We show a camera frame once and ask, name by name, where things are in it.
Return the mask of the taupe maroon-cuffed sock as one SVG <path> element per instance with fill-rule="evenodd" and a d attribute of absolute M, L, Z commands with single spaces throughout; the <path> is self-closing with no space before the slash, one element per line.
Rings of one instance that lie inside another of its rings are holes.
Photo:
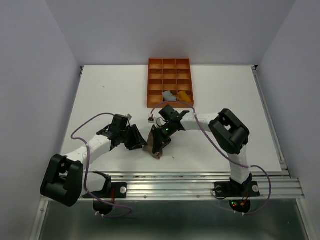
<path fill-rule="evenodd" d="M 154 159 L 160 160 L 160 158 L 163 156 L 163 150 L 161 149 L 159 152 L 153 153 L 153 147 L 154 147 L 153 130 L 154 129 L 155 129 L 155 126 L 152 126 L 146 141 L 147 145 L 145 145 L 142 150 L 145 153 L 149 154 Z"/>

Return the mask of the grey striped sock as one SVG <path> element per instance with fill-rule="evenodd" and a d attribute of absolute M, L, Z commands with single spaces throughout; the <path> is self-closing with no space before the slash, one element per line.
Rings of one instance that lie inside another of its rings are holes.
<path fill-rule="evenodd" d="M 162 97 L 163 97 L 164 102 L 176 102 L 177 101 L 177 97 L 174 96 L 170 90 L 163 91 Z"/>

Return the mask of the mustard yellow sock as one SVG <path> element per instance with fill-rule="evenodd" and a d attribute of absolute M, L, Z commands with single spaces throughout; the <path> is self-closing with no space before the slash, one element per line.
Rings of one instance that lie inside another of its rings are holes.
<path fill-rule="evenodd" d="M 179 91 L 177 93 L 177 98 L 178 98 L 178 101 L 180 101 L 180 102 L 185 102 L 185 103 L 191 103 L 192 102 L 191 97 L 187 94 L 186 91 Z"/>

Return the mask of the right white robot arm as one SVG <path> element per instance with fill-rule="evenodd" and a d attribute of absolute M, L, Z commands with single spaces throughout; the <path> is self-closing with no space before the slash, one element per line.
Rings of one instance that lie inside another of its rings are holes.
<path fill-rule="evenodd" d="M 152 112 L 148 117 L 148 122 L 153 124 L 150 134 L 154 156 L 171 143 L 171 136 L 176 132 L 201 131 L 206 137 L 211 132 L 217 143 L 210 142 L 229 161 L 231 192 L 242 195 L 248 190 L 251 173 L 246 145 L 250 131 L 231 110 L 224 108 L 219 113 L 196 114 L 195 109 L 178 112 L 167 104 L 159 114 L 162 122 Z"/>

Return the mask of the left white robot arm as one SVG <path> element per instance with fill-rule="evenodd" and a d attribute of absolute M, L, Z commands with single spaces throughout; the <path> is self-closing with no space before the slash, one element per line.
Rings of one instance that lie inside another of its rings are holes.
<path fill-rule="evenodd" d="M 99 130 L 90 141 L 79 137 L 83 145 L 66 155 L 55 154 L 49 160 L 40 194 L 67 207 L 73 206 L 86 194 L 85 174 L 99 157 L 123 144 L 127 150 L 147 145 L 138 127 L 130 124 L 131 116 L 110 114 L 109 125 Z"/>

